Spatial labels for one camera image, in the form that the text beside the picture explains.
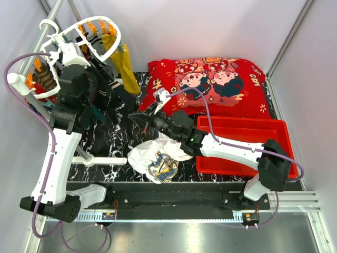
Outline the teal sock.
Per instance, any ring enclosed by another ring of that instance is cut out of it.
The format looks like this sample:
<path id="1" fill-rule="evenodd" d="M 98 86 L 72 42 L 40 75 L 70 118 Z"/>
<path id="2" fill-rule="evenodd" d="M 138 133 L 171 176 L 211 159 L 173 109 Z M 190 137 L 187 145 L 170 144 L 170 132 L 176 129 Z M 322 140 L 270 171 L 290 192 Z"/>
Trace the teal sock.
<path id="1" fill-rule="evenodd" d="M 91 113 L 93 118 L 101 122 L 106 122 L 105 114 L 102 113 L 96 106 L 92 106 Z"/>

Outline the black striped sock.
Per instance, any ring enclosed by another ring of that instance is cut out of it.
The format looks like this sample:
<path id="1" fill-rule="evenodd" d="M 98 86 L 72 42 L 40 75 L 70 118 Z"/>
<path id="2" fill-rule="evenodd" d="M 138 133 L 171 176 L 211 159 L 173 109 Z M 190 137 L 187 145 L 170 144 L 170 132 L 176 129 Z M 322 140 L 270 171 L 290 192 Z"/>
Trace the black striped sock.
<path id="1" fill-rule="evenodd" d="M 94 105 L 98 109 L 106 111 L 111 119 L 116 116 L 115 110 L 122 102 L 129 112 L 138 110 L 135 96 L 128 93 L 122 85 L 113 88 L 117 83 L 118 81 L 100 84 L 94 102 Z"/>

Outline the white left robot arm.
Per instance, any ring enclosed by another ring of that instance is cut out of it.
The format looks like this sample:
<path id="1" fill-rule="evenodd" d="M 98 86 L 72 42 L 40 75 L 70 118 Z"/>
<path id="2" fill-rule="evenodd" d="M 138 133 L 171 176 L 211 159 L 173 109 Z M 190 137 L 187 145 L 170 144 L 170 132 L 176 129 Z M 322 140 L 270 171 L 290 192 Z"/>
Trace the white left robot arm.
<path id="1" fill-rule="evenodd" d="M 96 67 L 73 64 L 62 69 L 59 84 L 61 89 L 47 125 L 51 132 L 41 174 L 31 195 L 23 197 L 19 206 L 71 223 L 81 210 L 94 204 L 107 209 L 114 201 L 114 196 L 100 183 L 66 190 L 74 153 L 90 124 L 97 91 L 106 82 Z"/>

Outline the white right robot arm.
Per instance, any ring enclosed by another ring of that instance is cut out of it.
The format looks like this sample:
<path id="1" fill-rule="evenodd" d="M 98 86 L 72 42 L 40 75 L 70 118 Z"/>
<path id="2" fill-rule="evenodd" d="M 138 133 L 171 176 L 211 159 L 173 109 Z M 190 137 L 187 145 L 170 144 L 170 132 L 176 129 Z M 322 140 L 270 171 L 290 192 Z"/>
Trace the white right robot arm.
<path id="1" fill-rule="evenodd" d="M 162 110 L 132 113 L 128 118 L 139 128 L 158 131 L 158 137 L 134 147 L 128 162 L 134 170 L 154 183 L 165 183 L 176 175 L 177 163 L 193 157 L 218 158 L 248 166 L 257 171 L 241 191 L 238 202 L 251 209 L 261 197 L 286 188 L 293 160 L 277 141 L 247 143 L 215 136 L 199 130 L 184 111 L 167 115 Z"/>

